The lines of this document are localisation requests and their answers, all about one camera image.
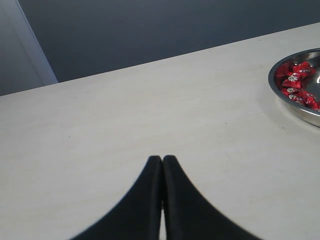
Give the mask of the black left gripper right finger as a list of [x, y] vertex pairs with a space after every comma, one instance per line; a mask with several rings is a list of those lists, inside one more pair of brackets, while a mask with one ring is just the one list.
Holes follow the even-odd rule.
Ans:
[[174, 155], [162, 161], [164, 218], [168, 240], [257, 240], [212, 206], [187, 177]]

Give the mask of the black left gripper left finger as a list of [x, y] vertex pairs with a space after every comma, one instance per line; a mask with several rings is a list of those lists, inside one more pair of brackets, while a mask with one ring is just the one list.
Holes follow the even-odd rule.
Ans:
[[163, 163], [150, 156], [125, 196], [74, 240], [158, 240], [163, 201]]

